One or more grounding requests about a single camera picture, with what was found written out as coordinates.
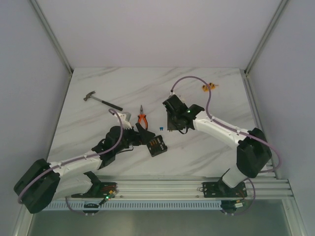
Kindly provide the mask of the claw hammer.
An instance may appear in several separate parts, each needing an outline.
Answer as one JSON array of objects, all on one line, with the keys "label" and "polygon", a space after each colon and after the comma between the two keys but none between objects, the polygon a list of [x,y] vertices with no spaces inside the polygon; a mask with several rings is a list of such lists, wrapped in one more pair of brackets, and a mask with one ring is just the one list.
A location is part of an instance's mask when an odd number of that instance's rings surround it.
[{"label": "claw hammer", "polygon": [[122,107],[117,106],[117,105],[114,105],[114,104],[112,104],[112,103],[110,103],[110,102],[104,101],[104,100],[102,100],[102,99],[100,99],[100,98],[98,98],[98,97],[95,97],[94,94],[95,94],[95,91],[89,92],[89,93],[83,98],[83,100],[84,100],[84,101],[87,101],[87,100],[89,100],[89,99],[93,99],[93,100],[95,100],[95,101],[98,101],[98,102],[100,102],[100,103],[106,105],[106,106],[109,106],[110,108],[116,109],[116,110],[118,110],[118,111],[123,111],[123,108],[122,108]]}]

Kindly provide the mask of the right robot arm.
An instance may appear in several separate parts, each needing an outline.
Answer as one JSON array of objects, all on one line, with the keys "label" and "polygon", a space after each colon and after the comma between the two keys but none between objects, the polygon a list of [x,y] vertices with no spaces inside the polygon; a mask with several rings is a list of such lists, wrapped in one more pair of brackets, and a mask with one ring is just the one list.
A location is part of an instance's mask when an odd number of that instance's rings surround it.
[{"label": "right robot arm", "polygon": [[168,97],[163,105],[172,130],[197,130],[236,149],[236,163],[221,178],[204,187],[215,197],[236,197],[244,180],[255,178],[271,159],[272,154],[264,133],[258,129],[245,130],[217,119],[196,104],[188,107],[177,95]]}]

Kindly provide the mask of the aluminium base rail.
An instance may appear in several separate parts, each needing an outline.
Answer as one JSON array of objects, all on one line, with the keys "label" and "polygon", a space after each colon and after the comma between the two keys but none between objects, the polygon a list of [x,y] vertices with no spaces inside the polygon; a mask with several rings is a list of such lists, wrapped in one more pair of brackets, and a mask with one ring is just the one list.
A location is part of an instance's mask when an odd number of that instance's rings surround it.
[{"label": "aluminium base rail", "polygon": [[[217,177],[181,176],[99,176],[101,181],[117,184],[118,198],[123,200],[182,200],[201,199],[198,189],[203,182],[216,182]],[[271,176],[258,176],[252,179],[253,185],[246,182],[248,198],[256,193],[259,200],[292,198],[293,192],[287,179]]]}]

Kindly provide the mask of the orange handled pliers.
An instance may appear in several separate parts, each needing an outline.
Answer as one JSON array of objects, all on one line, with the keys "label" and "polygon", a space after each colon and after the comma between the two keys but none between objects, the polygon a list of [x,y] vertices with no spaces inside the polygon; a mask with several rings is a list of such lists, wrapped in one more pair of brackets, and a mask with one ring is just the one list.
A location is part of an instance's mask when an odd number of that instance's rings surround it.
[{"label": "orange handled pliers", "polygon": [[146,130],[148,130],[148,122],[146,119],[146,115],[144,114],[143,106],[140,105],[140,114],[138,115],[138,123],[144,123],[144,127]]}]

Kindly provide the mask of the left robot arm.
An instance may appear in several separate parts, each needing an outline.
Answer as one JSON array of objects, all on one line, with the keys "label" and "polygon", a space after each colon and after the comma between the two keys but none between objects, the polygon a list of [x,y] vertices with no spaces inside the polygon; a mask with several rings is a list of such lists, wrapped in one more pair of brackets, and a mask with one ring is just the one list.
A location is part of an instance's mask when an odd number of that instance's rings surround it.
[{"label": "left robot arm", "polygon": [[94,198],[101,190],[94,172],[111,164],[124,149],[146,145],[154,136],[138,123],[135,128],[113,126],[104,139],[81,156],[59,162],[38,159],[13,188],[18,202],[36,214],[59,198],[76,194]]}]

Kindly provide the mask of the black fuse box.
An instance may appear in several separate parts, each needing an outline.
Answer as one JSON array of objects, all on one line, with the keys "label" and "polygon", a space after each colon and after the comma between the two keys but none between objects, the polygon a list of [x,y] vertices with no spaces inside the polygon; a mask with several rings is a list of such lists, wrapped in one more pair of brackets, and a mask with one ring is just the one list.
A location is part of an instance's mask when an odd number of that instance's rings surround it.
[{"label": "black fuse box", "polygon": [[164,152],[167,152],[167,150],[168,150],[168,147],[165,144],[161,135],[155,136],[153,139],[151,139],[146,144],[146,146],[149,150],[151,157],[155,157],[157,155],[160,155]]}]

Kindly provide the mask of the orange fuse holder block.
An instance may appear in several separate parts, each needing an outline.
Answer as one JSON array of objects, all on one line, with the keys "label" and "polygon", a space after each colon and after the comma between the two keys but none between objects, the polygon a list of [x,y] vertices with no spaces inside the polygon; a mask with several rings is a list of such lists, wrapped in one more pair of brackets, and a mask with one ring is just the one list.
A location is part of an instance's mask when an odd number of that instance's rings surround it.
[{"label": "orange fuse holder block", "polygon": [[213,90],[215,88],[217,88],[219,85],[213,84],[213,83],[209,83],[208,85],[203,85],[202,86],[202,90],[204,92],[208,92],[209,90]]}]

